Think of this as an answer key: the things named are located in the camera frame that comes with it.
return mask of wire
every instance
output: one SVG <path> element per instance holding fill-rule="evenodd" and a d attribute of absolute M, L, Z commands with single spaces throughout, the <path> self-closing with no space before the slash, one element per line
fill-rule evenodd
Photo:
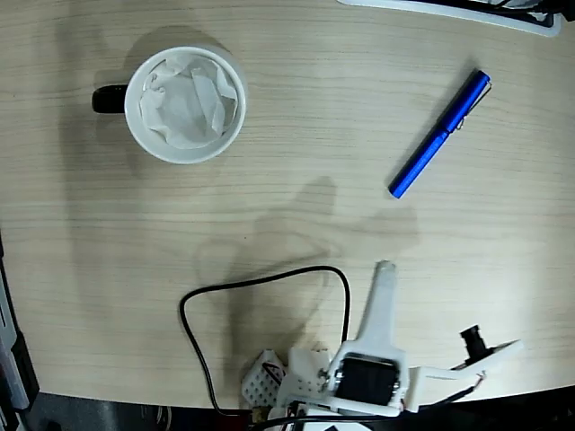
<path fill-rule="evenodd" d="M 388 422 L 390 420 L 396 420 L 397 418 L 387 418 L 385 416 L 297 416 L 291 418 L 275 418 L 256 424 L 250 428 L 250 431 L 263 431 L 264 429 L 272 427 L 280 427 L 284 425 L 295 425 L 295 424 L 309 424 L 311 423 L 331 423 L 331 422 Z"/>
<path fill-rule="evenodd" d="M 331 267 L 328 265 L 315 265 L 312 267 L 293 269 L 291 271 L 283 272 L 281 274 L 276 274 L 274 276 L 256 278 L 254 280 L 238 281 L 238 282 L 234 282 L 234 283 L 224 283 L 223 285 L 201 287 L 200 289 L 196 289 L 192 292 L 188 292 L 186 295 L 183 296 L 183 298 L 180 300 L 180 306 L 179 306 L 181 324 L 182 324 L 184 330 L 186 331 L 186 334 L 188 335 L 188 339 L 190 340 L 192 347 L 194 348 L 194 350 L 196 352 L 196 355 L 197 355 L 198 360 L 199 360 L 199 364 L 201 365 L 201 369 L 204 372 L 204 377 L 206 379 L 206 386 L 208 387 L 209 400 L 211 401 L 212 406 L 214 407 L 214 410 L 217 413 L 219 413 L 222 416 L 236 416 L 236 415 L 226 414 L 217 404 L 216 392 L 214 390 L 214 383 L 212 382 L 212 377 L 211 377 L 211 374 L 209 372 L 208 364 L 206 363 L 206 358 L 202 354 L 201 349 L 199 348 L 198 341 L 193 336 L 193 334 L 191 332 L 190 324 L 188 323 L 188 318 L 186 316 L 186 303 L 191 298 L 193 298 L 194 296 L 198 296 L 201 294 L 207 294 L 209 292 L 218 292 L 221 290 L 232 290 L 232 289 L 239 289 L 242 287 L 263 285 L 266 283 L 271 283 L 274 281 L 281 280 L 283 278 L 299 276 L 301 274 L 307 274 L 310 272 L 324 272 L 324 271 L 328 271 L 328 272 L 332 272 L 332 273 L 336 274 L 340 278 L 341 283 L 343 284 L 343 291 L 344 291 L 344 295 L 345 295 L 345 305 L 344 305 L 344 310 L 343 310 L 343 325 L 342 325 L 342 329 L 341 329 L 341 342 L 343 342 L 348 338 L 349 307 L 350 307 L 350 304 L 349 304 L 350 303 L 349 282 L 348 282 L 348 279 L 345 277 L 345 274 L 343 274 L 343 272 L 341 272 L 340 269 L 337 269 L 335 267 Z"/>
<path fill-rule="evenodd" d="M 263 368 L 263 371 L 265 371 L 268 376 L 271 378 L 271 380 L 273 380 L 275 383 L 277 383 L 278 385 L 281 384 L 281 380 L 273 373 L 273 371 L 271 371 L 272 365 L 275 364 L 270 364 L 267 362 L 264 362 L 263 364 L 261 364 L 261 368 Z M 277 365 L 275 365 L 276 368 L 278 368 L 280 370 L 281 373 L 283 373 L 283 370 L 281 368 L 279 368 Z"/>
<path fill-rule="evenodd" d="M 482 384 L 483 380 L 485 380 L 485 378 L 486 378 L 485 373 L 478 374 L 478 375 L 479 375 L 479 380 L 473 386 L 470 386 L 467 389 L 463 389 L 462 391 L 456 392 L 453 395 L 449 395 L 447 398 L 444 398 L 441 401 L 438 401 L 438 402 L 435 402 L 435 403 L 430 404 L 428 406 L 425 406 L 424 409 L 434 409 L 435 407 L 446 406 L 447 404 L 451 404 L 452 402 L 459 401 L 463 397 L 466 397 L 467 395 L 472 393 L 473 391 L 476 391 L 477 388 L 479 388 L 479 386 Z"/>

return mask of pen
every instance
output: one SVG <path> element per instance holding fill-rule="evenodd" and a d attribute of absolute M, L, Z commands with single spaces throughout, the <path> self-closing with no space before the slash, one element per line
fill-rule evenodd
<path fill-rule="evenodd" d="M 423 168 L 435 153 L 447 141 L 456 128 L 459 128 L 465 116 L 481 101 L 491 89 L 490 77 L 481 70 L 475 72 L 453 100 L 449 109 L 431 130 L 427 139 L 416 150 L 410 160 L 403 166 L 389 186 L 389 191 L 400 198 L 411 186 Z"/>

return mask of white mug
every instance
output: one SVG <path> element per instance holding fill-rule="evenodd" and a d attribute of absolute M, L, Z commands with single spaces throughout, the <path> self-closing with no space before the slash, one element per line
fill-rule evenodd
<path fill-rule="evenodd" d="M 144 125 L 140 113 L 139 102 L 148 75 L 166 58 L 182 53 L 204 56 L 218 63 L 228 73 L 237 92 L 237 110 L 230 127 L 220 138 L 201 148 L 179 149 L 168 145 L 161 135 Z M 153 55 L 137 69 L 128 85 L 107 85 L 97 89 L 92 95 L 92 108 L 101 114 L 124 113 L 134 139 L 158 159 L 170 163 L 191 164 L 216 157 L 232 144 L 245 119 L 247 98 L 247 82 L 242 69 L 229 52 L 209 45 L 193 45 L 169 48 Z"/>

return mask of wood grain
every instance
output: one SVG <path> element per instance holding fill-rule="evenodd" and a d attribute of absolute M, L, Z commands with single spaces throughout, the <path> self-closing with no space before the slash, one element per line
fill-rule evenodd
<path fill-rule="evenodd" d="M 221 156 L 144 153 L 91 93 L 162 48 L 217 43 L 250 104 Z M 396 343 L 411 365 L 464 358 L 458 332 L 526 350 L 476 392 L 575 384 L 575 27 L 546 39 L 332 0 L 6 0 L 0 16 L 0 227 L 43 391 L 207 406 L 177 317 L 189 290 L 312 263 L 352 285 L 399 269 Z M 473 67 L 491 94 L 401 200 L 386 184 Z M 337 348 L 337 279 L 188 308 L 222 405 L 265 347 Z M 433 383 L 430 402 L 463 383 Z"/>

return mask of crumpled paper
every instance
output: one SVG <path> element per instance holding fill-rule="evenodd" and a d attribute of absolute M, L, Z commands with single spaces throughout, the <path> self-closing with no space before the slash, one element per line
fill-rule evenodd
<path fill-rule="evenodd" d="M 140 99 L 142 120 L 179 149 L 201 148 L 220 138 L 237 110 L 237 92 L 215 61 L 179 54 L 152 70 Z"/>

